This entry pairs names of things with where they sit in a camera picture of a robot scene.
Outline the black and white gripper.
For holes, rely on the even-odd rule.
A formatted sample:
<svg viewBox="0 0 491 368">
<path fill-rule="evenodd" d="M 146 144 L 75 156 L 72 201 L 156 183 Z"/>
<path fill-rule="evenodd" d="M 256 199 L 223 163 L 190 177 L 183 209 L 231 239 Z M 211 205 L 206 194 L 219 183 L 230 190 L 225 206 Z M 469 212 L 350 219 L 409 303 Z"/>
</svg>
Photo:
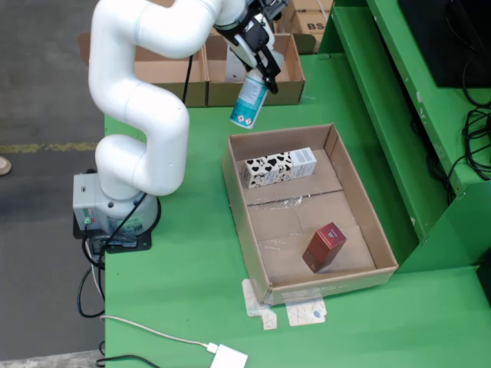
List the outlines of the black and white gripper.
<svg viewBox="0 0 491 368">
<path fill-rule="evenodd" d="M 250 71 L 257 68 L 272 94 L 278 93 L 276 76 L 279 65 L 273 56 L 275 38 L 269 23 L 260 10 L 248 10 L 230 25 L 214 25 L 234 55 Z"/>
</svg>

